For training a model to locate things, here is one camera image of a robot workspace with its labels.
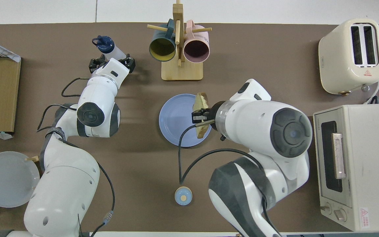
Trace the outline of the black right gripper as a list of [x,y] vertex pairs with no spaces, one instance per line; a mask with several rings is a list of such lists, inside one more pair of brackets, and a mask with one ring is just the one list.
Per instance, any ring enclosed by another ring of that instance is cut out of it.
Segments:
[[210,110],[195,110],[191,113],[192,123],[202,123],[206,120],[216,120],[217,114],[224,101],[219,101]]

